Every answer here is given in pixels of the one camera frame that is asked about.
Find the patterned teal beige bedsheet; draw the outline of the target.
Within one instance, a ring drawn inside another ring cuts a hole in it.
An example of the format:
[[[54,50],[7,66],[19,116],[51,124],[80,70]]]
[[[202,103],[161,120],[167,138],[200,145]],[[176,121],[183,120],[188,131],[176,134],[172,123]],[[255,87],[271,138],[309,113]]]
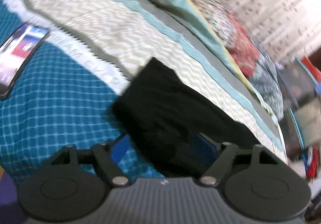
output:
[[[191,0],[2,0],[1,41],[50,29],[1,101],[1,166],[16,184],[64,146],[120,136],[112,103],[156,58],[287,160],[276,116]]]

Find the smartphone with lit screen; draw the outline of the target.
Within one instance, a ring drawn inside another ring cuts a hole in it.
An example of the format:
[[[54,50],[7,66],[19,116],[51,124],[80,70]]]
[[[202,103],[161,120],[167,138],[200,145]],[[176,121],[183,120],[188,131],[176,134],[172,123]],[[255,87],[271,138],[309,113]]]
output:
[[[7,98],[24,66],[50,29],[24,22],[1,45],[1,98]]]

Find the black pants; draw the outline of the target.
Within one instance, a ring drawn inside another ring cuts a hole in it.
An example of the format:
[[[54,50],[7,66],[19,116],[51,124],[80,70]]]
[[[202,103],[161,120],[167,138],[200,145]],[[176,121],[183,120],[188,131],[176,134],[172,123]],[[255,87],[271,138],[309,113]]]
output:
[[[197,134],[241,149],[259,143],[244,124],[155,58],[113,103],[112,111],[139,153],[166,177],[199,178],[210,167],[192,154],[190,143]]]

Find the clear teal storage bins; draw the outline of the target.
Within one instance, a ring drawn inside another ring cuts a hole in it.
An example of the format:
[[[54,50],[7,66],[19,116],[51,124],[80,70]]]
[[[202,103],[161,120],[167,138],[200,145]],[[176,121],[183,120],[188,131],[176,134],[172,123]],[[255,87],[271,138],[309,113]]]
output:
[[[302,150],[320,143],[320,94],[317,80],[295,59],[277,71],[283,96],[283,118],[279,121],[286,153],[295,160]]]

